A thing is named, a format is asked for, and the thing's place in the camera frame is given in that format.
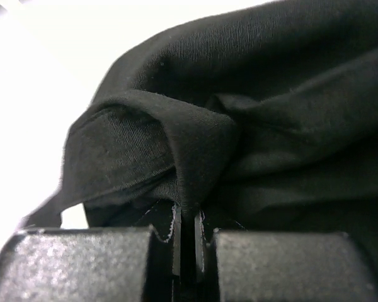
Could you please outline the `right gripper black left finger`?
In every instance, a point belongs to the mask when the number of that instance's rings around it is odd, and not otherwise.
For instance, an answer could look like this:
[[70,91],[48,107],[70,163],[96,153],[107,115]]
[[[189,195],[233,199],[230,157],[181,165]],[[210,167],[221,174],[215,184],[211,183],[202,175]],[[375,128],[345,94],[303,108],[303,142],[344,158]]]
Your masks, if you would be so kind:
[[0,301],[176,301],[181,210],[128,228],[30,228],[0,253]]

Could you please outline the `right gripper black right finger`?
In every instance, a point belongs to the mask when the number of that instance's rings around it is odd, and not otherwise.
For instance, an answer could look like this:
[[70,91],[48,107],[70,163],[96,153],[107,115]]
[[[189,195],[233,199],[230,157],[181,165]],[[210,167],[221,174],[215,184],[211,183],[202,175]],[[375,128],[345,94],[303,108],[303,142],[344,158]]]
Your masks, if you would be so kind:
[[378,278],[344,233],[214,228],[195,217],[200,301],[378,301]]

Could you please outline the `black button shirt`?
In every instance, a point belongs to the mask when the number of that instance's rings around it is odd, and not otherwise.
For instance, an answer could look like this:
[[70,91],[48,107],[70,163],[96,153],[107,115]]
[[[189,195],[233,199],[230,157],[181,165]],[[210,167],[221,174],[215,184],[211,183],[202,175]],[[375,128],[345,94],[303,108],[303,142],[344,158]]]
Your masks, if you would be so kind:
[[160,225],[156,206],[258,231],[349,233],[378,272],[378,1],[278,1],[119,57],[69,129],[60,189],[26,220]]

